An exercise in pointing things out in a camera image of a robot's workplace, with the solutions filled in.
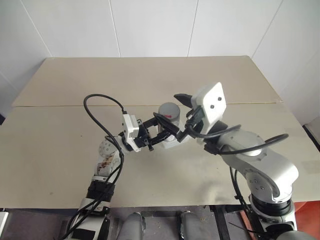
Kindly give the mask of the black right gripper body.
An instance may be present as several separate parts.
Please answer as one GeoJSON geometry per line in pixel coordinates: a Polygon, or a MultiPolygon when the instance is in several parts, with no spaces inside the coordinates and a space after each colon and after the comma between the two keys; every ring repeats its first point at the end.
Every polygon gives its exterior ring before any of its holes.
{"type": "Polygon", "coordinates": [[[204,111],[199,105],[195,109],[191,109],[187,112],[186,130],[189,136],[195,137],[202,131],[204,127],[204,116],[204,111]]]}

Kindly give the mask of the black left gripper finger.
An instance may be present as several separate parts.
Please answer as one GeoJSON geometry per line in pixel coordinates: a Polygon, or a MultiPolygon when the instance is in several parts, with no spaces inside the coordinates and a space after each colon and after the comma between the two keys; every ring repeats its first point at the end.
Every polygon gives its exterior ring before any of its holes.
{"type": "Polygon", "coordinates": [[[155,117],[158,125],[158,131],[168,132],[170,134],[177,134],[179,132],[179,127],[173,124],[169,119],[167,119],[164,115],[154,112],[153,116],[155,117]]]}
{"type": "Polygon", "coordinates": [[[167,139],[175,139],[176,136],[171,134],[168,131],[162,131],[158,133],[155,137],[152,137],[149,141],[151,146],[157,145],[159,143],[162,143],[163,141],[166,141],[167,139]]]}

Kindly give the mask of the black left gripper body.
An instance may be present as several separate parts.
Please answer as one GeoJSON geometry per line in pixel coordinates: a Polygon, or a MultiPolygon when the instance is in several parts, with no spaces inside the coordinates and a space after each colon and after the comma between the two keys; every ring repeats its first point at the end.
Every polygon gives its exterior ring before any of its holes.
{"type": "Polygon", "coordinates": [[[148,147],[148,150],[151,152],[154,150],[153,145],[156,144],[157,134],[152,136],[149,128],[155,127],[158,123],[156,118],[153,117],[145,122],[143,122],[141,119],[137,119],[138,123],[138,135],[134,139],[134,143],[138,148],[148,147]]]}

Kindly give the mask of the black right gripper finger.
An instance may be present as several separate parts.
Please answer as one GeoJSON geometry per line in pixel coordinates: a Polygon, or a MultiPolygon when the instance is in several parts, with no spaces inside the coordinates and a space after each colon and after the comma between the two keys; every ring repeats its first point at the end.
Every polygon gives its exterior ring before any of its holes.
{"type": "Polygon", "coordinates": [[[181,143],[183,142],[187,137],[190,136],[190,128],[189,126],[185,126],[185,128],[182,130],[180,129],[176,134],[176,140],[181,143]]]}
{"type": "Polygon", "coordinates": [[[186,93],[178,93],[173,96],[176,100],[178,100],[182,105],[192,108],[192,95],[186,93]]]}

